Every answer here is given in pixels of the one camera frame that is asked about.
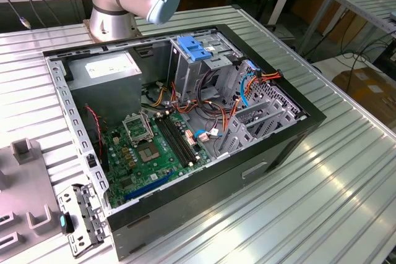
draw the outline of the cardboard box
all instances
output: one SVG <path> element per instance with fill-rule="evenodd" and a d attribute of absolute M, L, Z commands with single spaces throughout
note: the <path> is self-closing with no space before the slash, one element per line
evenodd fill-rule
<path fill-rule="evenodd" d="M 350 71 L 333 79 L 342 90 L 347 89 Z M 370 67 L 352 73 L 348 94 L 390 129 L 396 127 L 396 88 Z"/>

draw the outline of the blue cable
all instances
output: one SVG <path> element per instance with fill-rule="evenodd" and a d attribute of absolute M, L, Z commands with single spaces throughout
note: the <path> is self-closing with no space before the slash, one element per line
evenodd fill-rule
<path fill-rule="evenodd" d="M 195 134 L 194 134 L 194 137 L 195 138 L 197 138 L 200 134 L 202 134 L 202 133 L 206 133 L 206 131 L 205 130 L 198 130 Z"/>
<path fill-rule="evenodd" d="M 246 80 L 246 78 L 247 77 L 249 77 L 249 76 L 251 76 L 251 75 L 253 75 L 253 74 L 246 74 L 244 77 L 243 77 L 243 79 L 242 79 L 242 82 L 241 82 L 241 98 L 242 98 L 242 102 L 246 105 L 246 106 L 249 106 L 249 104 L 248 104 L 248 101 L 246 100 L 246 97 L 245 97 L 245 92 L 244 92 L 244 90 L 243 90 L 243 85 L 244 85 L 244 83 L 245 83 L 245 80 Z"/>

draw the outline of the blue plastic clip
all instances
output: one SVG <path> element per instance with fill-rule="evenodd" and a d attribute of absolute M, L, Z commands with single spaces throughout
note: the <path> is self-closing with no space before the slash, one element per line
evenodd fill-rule
<path fill-rule="evenodd" d="M 192 36 L 178 37 L 178 43 L 194 62 L 212 57 L 212 54 L 207 52 Z"/>

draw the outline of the green circuit board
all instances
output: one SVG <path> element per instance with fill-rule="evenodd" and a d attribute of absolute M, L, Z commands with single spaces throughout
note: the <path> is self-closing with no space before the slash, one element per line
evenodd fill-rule
<path fill-rule="evenodd" d="M 170 119 L 175 125 L 184 126 L 185 129 L 188 129 L 180 114 L 173 113 Z M 191 148 L 191 151 L 199 157 L 197 162 L 191 167 L 182 167 L 155 120 L 151 118 L 148 123 L 153 132 L 152 141 L 143 141 L 134 146 L 132 146 L 127 131 L 122 124 L 103 133 L 108 148 L 109 170 L 105 174 L 109 182 L 108 197 L 112 207 L 124 204 L 127 194 L 150 185 L 163 177 L 169 177 L 168 182 L 173 181 L 179 176 L 188 174 L 210 162 L 206 151 L 198 144 L 200 146 L 199 151 Z M 182 133 L 181 135 L 187 142 L 187 137 Z"/>

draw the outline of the aluminum table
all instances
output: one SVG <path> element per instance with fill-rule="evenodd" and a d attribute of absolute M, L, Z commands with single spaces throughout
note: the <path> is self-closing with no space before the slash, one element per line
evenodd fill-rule
<path fill-rule="evenodd" d="M 325 122 L 262 179 L 123 263 L 381 263 L 396 244 L 396 135 L 244 11 L 179 12 L 143 34 L 228 24 Z M 83 25 L 0 35 L 0 146 L 37 139 L 55 193 L 86 182 L 42 51 L 92 43 Z M 114 263 L 111 240 L 74 260 L 62 234 L 10 263 Z"/>
<path fill-rule="evenodd" d="M 336 1 L 341 4 L 341 8 L 339 8 L 338 12 L 329 23 L 329 26 L 327 26 L 325 32 L 323 33 L 324 35 L 326 35 L 326 33 L 335 26 L 338 19 L 347 9 L 366 19 L 373 25 L 374 29 L 377 27 L 383 30 L 385 33 L 396 32 L 396 22 L 389 17 L 391 12 L 396 11 L 396 0 L 324 0 L 321 8 L 318 10 L 314 20 L 304 35 L 303 42 L 298 48 L 299 54 L 304 51 L 305 47 L 309 43 L 312 34 L 315 32 L 319 22 L 327 12 L 327 9 L 330 7 L 332 1 Z"/>

